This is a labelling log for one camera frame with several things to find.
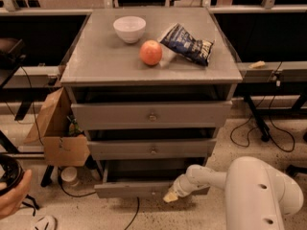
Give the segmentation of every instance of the open drawer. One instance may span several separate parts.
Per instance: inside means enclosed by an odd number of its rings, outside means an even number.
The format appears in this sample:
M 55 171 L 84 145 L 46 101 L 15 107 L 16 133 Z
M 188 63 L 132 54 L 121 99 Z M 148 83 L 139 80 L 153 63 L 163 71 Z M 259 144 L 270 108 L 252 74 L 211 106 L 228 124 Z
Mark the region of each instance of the open drawer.
M 159 197 L 174 180 L 201 158 L 160 160 L 113 160 L 104 164 L 103 184 L 95 185 L 98 197 Z M 196 192 L 206 194 L 208 189 Z
M 208 128 L 101 130 L 88 142 L 95 160 L 210 156 L 216 139 Z
M 231 101 L 190 103 L 74 103 L 84 130 L 118 128 L 222 127 Z

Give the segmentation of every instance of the white robotic arm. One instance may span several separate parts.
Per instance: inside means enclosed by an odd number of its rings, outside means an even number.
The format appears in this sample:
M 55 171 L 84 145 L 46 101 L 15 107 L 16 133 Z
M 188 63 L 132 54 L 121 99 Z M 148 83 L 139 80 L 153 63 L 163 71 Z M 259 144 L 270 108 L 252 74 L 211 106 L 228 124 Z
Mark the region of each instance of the white robotic arm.
M 293 215 L 303 205 L 293 179 L 253 157 L 234 160 L 228 172 L 192 165 L 163 199 L 171 202 L 210 186 L 225 191 L 227 230 L 284 230 L 282 215 Z

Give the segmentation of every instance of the gray cabinet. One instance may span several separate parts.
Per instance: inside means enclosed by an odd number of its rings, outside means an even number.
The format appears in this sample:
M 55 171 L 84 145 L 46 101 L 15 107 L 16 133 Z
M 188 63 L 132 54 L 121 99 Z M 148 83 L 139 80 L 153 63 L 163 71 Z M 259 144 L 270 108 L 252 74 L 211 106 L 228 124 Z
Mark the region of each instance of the gray cabinet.
M 132 45 L 111 28 L 127 14 L 147 20 L 144 38 Z M 205 165 L 241 75 L 205 9 L 101 10 L 88 21 L 61 83 L 104 176 L 97 194 L 162 197 L 188 166 Z M 196 38 L 215 40 L 209 67 L 181 56 L 169 67 L 143 64 L 142 42 L 180 21 Z

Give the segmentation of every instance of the cardboard box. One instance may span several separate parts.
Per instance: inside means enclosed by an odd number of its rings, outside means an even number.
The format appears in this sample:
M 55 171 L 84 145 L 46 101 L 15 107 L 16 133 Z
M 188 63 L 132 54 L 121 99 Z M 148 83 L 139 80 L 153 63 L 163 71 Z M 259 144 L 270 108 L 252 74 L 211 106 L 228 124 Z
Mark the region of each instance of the cardboard box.
M 83 166 L 89 156 L 84 136 L 66 137 L 71 103 L 64 88 L 49 94 L 42 105 L 36 123 L 24 140 L 27 145 L 44 146 L 45 161 L 52 166 Z

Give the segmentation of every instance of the white shoe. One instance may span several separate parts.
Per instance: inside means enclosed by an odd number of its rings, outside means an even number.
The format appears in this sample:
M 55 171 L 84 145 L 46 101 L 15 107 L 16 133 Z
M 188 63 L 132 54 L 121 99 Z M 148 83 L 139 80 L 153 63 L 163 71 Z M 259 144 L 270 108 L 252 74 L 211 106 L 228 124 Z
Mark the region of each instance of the white shoe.
M 46 216 L 36 223 L 34 230 L 55 230 L 56 226 L 56 219 L 52 216 Z

